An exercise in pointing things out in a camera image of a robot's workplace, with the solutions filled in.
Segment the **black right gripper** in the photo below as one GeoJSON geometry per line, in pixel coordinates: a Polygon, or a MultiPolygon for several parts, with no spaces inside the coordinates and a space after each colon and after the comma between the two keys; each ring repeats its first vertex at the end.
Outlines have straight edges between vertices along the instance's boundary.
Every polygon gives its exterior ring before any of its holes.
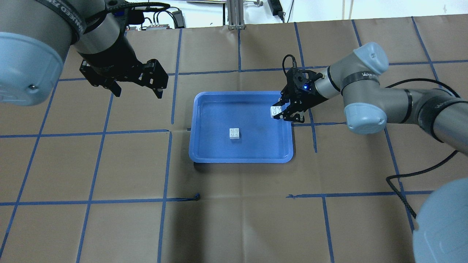
{"type": "Polygon", "coordinates": [[[303,111],[308,110],[329,100],[321,95],[316,86],[318,80],[322,80],[324,75],[312,70],[290,69],[286,72],[286,89],[280,92],[279,100],[271,107],[284,106],[289,104],[282,112],[274,117],[276,120],[287,122],[304,123],[303,111]]]}

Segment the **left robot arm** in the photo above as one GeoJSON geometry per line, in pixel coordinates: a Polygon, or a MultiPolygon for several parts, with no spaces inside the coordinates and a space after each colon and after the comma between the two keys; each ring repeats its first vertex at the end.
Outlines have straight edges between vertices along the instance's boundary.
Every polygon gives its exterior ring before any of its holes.
{"type": "Polygon", "coordinates": [[[168,74],[160,62],[140,62],[124,32],[142,7],[165,11],[161,2],[125,0],[2,0],[1,102],[44,102],[60,78],[71,46],[82,57],[80,72],[94,87],[121,95],[119,82],[150,88],[162,98],[168,74]]]}

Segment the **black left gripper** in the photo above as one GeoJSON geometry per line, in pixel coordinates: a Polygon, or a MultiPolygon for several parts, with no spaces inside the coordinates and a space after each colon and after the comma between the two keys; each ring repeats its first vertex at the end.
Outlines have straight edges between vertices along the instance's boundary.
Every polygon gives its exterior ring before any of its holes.
{"type": "Polygon", "coordinates": [[[151,89],[158,99],[162,99],[168,74],[157,59],[145,63],[139,61],[126,37],[118,37],[112,46],[102,52],[79,54],[83,58],[80,72],[91,85],[100,85],[115,97],[120,97],[122,89],[117,82],[132,82],[151,89]]]}

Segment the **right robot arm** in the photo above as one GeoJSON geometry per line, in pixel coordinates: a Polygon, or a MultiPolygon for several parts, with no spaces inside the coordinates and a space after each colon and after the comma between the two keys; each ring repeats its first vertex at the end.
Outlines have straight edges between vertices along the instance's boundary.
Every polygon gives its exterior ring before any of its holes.
{"type": "Polygon", "coordinates": [[[388,57],[377,43],[354,49],[321,72],[300,69],[293,55],[282,67],[286,85],[271,106],[274,119],[303,123],[303,113],[341,95],[348,129],[356,134],[379,133],[391,124],[419,126],[434,140],[454,151],[440,163],[408,174],[391,175],[386,182],[416,220],[412,246],[417,263],[467,262],[467,178],[446,183],[432,192],[417,213],[394,179],[433,171],[456,154],[467,155],[467,101],[448,85],[425,78],[408,79],[381,87],[388,57]]]}

